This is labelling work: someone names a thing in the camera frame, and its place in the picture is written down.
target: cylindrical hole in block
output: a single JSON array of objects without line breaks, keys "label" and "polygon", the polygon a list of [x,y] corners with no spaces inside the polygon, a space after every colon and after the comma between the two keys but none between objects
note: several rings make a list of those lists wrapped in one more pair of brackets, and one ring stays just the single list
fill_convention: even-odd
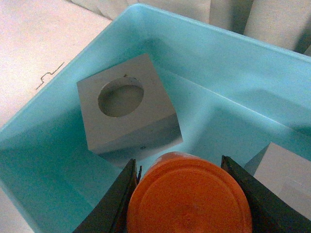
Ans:
[{"label": "cylindrical hole in block", "polygon": [[133,112],[140,105],[143,96],[144,89],[137,79],[122,77],[102,88],[98,106],[109,117],[122,117]]}]

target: orange lid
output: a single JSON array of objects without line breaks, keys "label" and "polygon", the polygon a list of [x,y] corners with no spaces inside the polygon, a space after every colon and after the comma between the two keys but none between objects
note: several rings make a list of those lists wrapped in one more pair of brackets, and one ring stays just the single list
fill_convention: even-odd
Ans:
[{"label": "orange lid", "polygon": [[135,189],[128,232],[251,233],[249,205],[237,182],[206,160],[173,153],[160,157]]}]

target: orange cylinder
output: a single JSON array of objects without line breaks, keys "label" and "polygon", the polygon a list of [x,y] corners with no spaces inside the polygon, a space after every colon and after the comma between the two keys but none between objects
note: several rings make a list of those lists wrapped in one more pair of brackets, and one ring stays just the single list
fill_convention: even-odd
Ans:
[{"label": "orange cylinder", "polygon": [[147,171],[131,197],[129,233],[251,233],[238,183],[199,157],[170,152]]}]

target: plastic bin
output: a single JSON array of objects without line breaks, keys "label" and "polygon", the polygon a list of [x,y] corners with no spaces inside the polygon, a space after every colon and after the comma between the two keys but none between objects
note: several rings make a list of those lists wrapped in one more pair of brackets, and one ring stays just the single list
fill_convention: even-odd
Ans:
[{"label": "plastic bin", "polygon": [[35,232],[73,231],[121,171],[87,150],[77,81],[146,52],[184,139],[161,154],[243,166],[273,141],[311,159],[310,57],[132,5],[0,132],[1,186]]}]

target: gray cube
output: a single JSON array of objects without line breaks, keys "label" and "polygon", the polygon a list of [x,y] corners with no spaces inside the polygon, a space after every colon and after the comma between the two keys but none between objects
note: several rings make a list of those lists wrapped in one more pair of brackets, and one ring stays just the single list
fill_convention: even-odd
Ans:
[{"label": "gray cube", "polygon": [[182,141],[176,112],[148,54],[77,86],[87,145],[93,153],[109,158],[105,153],[128,150],[139,159]]}]

